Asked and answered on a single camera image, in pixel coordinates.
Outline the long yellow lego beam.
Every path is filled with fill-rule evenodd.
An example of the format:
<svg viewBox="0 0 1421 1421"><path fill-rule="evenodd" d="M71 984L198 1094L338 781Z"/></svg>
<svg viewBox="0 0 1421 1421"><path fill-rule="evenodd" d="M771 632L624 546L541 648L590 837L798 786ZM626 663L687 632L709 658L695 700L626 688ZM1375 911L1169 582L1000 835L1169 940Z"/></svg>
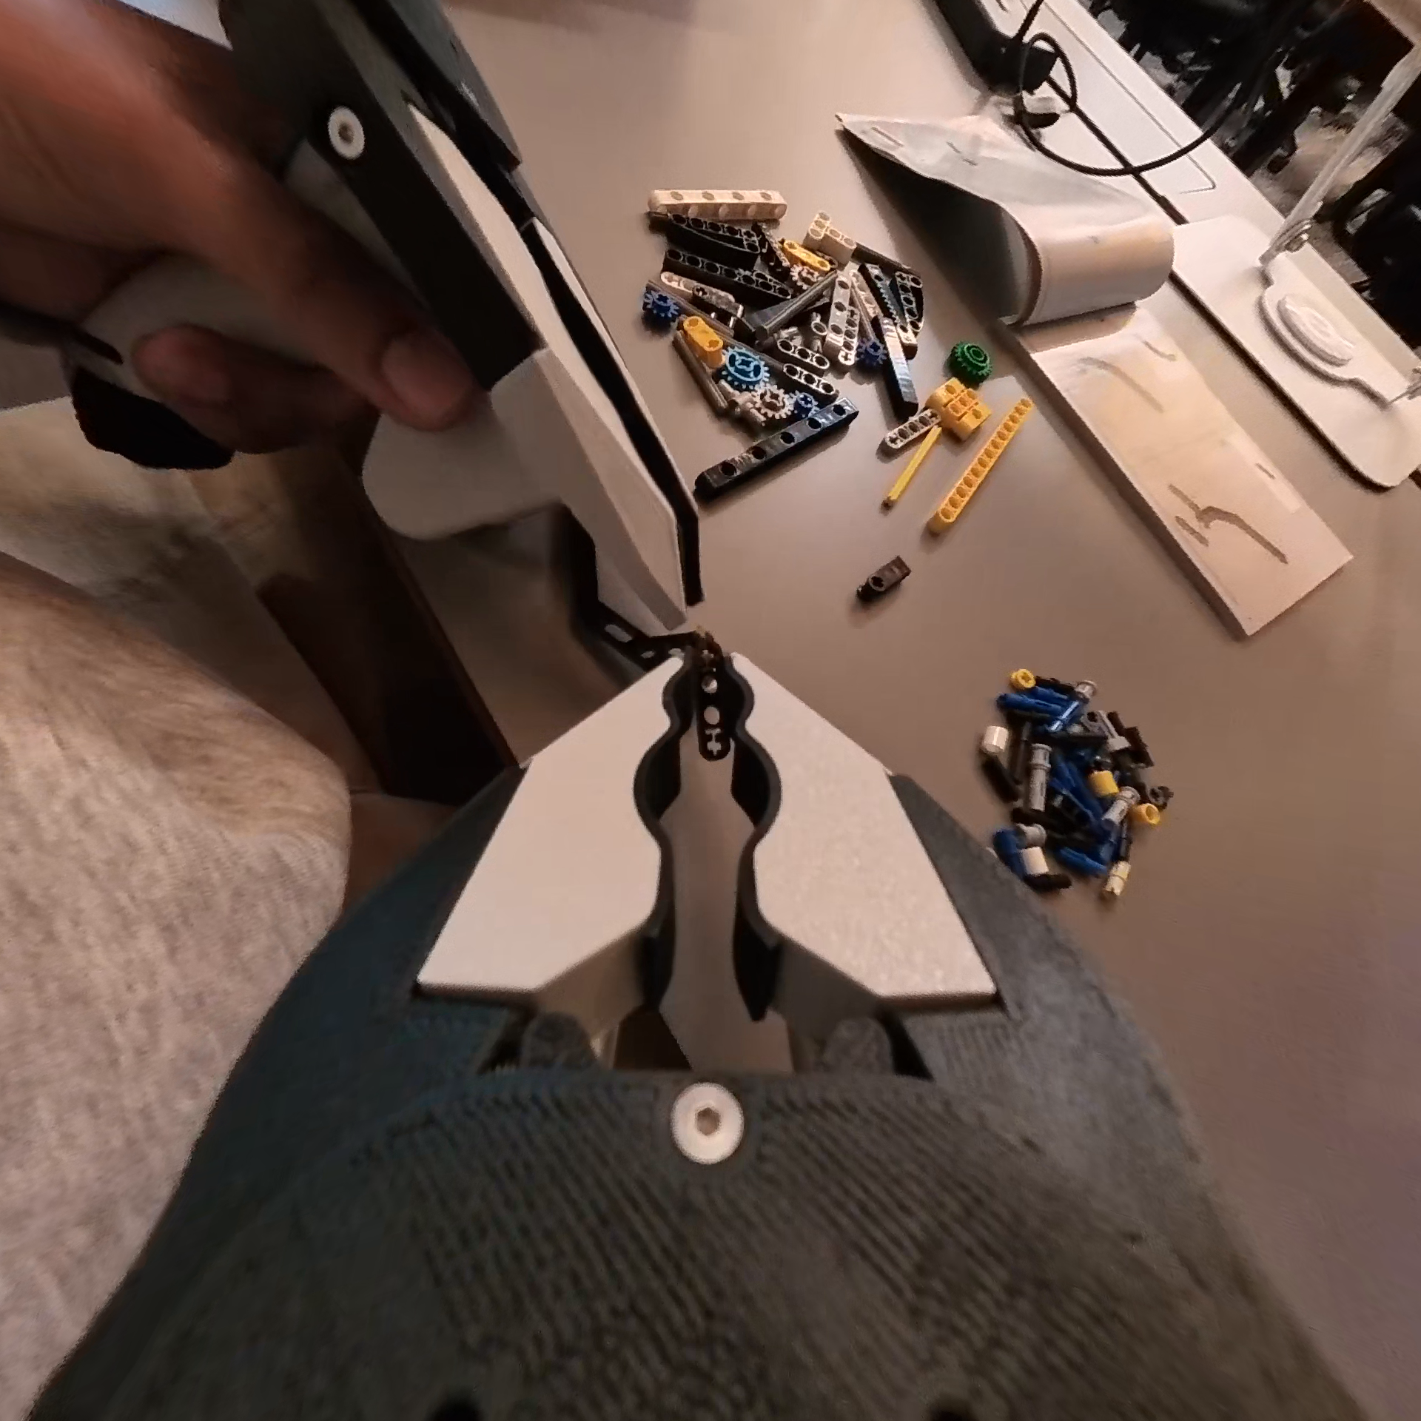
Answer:
<svg viewBox="0 0 1421 1421"><path fill-rule="evenodd" d="M1035 407L1035 401L1030 395L1023 395L1010 407L1007 416L986 438L973 461L969 461L968 468L957 477L942 500L930 512L925 522L927 534L937 538L959 521L974 494L983 487L990 472L1001 461L1001 456L1023 424L1030 419Z"/></svg>

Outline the white rounded device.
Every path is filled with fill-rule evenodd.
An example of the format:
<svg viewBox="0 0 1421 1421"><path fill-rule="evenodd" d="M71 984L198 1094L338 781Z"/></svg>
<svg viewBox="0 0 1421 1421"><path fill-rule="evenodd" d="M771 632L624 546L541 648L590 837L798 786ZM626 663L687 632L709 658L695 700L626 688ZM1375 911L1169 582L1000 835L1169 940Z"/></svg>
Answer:
<svg viewBox="0 0 1421 1421"><path fill-rule="evenodd" d="M1402 377L1296 270L1291 257L1264 260L1259 272L1264 324L1299 365L1325 382L1362 390L1384 409L1418 399L1419 370Z"/></svg>

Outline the yellow lego axle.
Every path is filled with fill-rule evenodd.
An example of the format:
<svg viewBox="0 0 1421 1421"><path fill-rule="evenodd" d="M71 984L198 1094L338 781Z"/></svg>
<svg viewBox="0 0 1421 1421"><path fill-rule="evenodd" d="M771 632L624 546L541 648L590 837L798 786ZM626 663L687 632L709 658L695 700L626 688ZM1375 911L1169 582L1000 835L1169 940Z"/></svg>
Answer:
<svg viewBox="0 0 1421 1421"><path fill-rule="evenodd" d="M881 509L888 511L897 507L903 494L912 487L912 482L917 478L919 468L922 467L929 453L935 448L935 445L941 441L942 434L944 426L941 423L935 423L930 429L927 429L922 434L922 438L917 439L917 443L913 443L912 456L903 465L903 468L898 470L895 480L890 483L890 487L881 497Z"/></svg>

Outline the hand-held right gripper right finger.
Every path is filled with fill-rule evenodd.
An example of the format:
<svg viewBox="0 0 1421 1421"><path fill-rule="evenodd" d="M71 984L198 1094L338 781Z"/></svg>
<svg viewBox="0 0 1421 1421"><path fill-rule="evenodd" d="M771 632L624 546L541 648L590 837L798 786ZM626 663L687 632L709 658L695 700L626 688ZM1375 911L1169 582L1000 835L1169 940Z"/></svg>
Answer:
<svg viewBox="0 0 1421 1421"><path fill-rule="evenodd" d="M778 1037L770 1070L812 1070L836 1030L998 1013L998 983L898 776L743 653L726 661L734 983Z"/></svg>

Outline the long black lego beam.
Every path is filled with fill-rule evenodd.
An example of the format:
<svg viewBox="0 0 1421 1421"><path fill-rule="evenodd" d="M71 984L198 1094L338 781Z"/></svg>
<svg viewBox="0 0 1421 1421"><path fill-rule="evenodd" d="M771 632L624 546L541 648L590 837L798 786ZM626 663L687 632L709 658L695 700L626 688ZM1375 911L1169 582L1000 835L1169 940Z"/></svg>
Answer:
<svg viewBox="0 0 1421 1421"><path fill-rule="evenodd" d="M853 401L839 399L793 419L785 428L753 441L736 455L704 468L692 485L695 500L709 505L768 473L788 460L837 436L859 416Z"/></svg>

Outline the black lego connector piece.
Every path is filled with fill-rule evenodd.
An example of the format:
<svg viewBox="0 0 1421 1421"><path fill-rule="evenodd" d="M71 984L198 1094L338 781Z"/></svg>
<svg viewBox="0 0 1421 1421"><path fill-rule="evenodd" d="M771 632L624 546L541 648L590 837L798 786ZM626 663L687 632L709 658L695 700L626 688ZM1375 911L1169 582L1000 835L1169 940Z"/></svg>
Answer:
<svg viewBox="0 0 1421 1421"><path fill-rule="evenodd" d="M631 666L650 671L683 649L683 636L677 632L648 634L628 622L624 617L607 614L595 617L595 636Z"/></svg>

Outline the pile of lego beams and gears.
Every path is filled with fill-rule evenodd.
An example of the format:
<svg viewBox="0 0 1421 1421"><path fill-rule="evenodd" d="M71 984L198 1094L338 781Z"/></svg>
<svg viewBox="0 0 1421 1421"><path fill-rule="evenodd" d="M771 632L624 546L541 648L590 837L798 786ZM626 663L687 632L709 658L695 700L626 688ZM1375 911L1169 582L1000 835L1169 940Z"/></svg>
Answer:
<svg viewBox="0 0 1421 1421"><path fill-rule="evenodd" d="M812 414L849 379L880 382L903 423L925 399L912 374L919 274L824 211L793 238L778 228L787 209L775 189L655 189L646 216L663 255L645 324L665 330L704 399L749 429Z"/></svg>

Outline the white instruction booklet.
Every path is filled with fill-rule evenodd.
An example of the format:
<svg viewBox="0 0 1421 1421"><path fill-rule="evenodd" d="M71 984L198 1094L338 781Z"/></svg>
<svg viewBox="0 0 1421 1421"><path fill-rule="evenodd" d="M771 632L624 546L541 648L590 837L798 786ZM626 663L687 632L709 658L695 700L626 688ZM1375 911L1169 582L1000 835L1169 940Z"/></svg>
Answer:
<svg viewBox="0 0 1421 1421"><path fill-rule="evenodd" d="M1235 632L1260 632L1353 560L1144 306L1032 324L1020 343Z"/></svg>

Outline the thin black lego liftarm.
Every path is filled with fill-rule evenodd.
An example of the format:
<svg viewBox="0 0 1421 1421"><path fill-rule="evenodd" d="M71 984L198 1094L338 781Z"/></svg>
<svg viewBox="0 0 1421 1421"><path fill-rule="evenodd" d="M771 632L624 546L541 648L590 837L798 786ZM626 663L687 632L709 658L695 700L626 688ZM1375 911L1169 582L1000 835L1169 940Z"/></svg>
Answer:
<svg viewBox="0 0 1421 1421"><path fill-rule="evenodd" d="M724 658L709 648L695 653L690 670L699 752L702 759L719 763L734 749L734 685Z"/></svg>

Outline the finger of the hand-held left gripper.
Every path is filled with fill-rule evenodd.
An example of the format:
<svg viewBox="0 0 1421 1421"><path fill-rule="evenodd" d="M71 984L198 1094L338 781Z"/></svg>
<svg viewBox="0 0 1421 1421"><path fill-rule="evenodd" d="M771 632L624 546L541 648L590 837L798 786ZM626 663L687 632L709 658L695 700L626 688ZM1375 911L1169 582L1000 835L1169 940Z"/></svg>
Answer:
<svg viewBox="0 0 1421 1421"><path fill-rule="evenodd" d="M535 348L497 379L487 409L414 456L414 536L440 538L562 507L643 610L677 627L702 598L699 514L646 401L563 245L521 177L497 194L430 118L416 115L504 279Z"/></svg>

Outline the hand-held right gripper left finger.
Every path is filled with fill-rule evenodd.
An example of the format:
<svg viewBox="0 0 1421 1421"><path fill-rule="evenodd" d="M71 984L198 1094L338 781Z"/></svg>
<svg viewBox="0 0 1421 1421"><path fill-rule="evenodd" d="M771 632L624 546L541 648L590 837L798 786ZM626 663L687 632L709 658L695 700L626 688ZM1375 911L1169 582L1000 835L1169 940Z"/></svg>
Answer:
<svg viewBox="0 0 1421 1421"><path fill-rule="evenodd" d="M611 1062L675 959L663 825L682 793L682 658L521 768L416 984L430 998L567 1016Z"/></svg>

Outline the person's left hand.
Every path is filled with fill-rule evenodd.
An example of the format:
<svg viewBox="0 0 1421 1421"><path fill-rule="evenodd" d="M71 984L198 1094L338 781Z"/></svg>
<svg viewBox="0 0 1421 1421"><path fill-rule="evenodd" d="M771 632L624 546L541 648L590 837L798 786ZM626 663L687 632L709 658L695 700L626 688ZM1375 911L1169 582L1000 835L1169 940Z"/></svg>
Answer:
<svg viewBox="0 0 1421 1421"><path fill-rule="evenodd" d="M222 45L122 3L2 3L2 292L81 321L184 255L289 330L303 360L198 326L134 348L147 390L223 450L284 450L379 411L458 424L480 389L408 291L272 174L281 120Z"/></svg>

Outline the pile of small lego pins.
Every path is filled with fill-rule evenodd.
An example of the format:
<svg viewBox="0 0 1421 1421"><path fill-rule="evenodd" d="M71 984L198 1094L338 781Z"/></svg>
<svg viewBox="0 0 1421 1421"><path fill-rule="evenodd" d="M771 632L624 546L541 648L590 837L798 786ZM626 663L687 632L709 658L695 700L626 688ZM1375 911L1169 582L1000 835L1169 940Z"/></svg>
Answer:
<svg viewBox="0 0 1421 1421"><path fill-rule="evenodd" d="M1013 668L983 727L976 761L1007 810L990 837L1005 869L1037 895L1091 883L1115 903L1140 835L1164 823L1176 795L1144 734L1105 708L1093 680Z"/></svg>

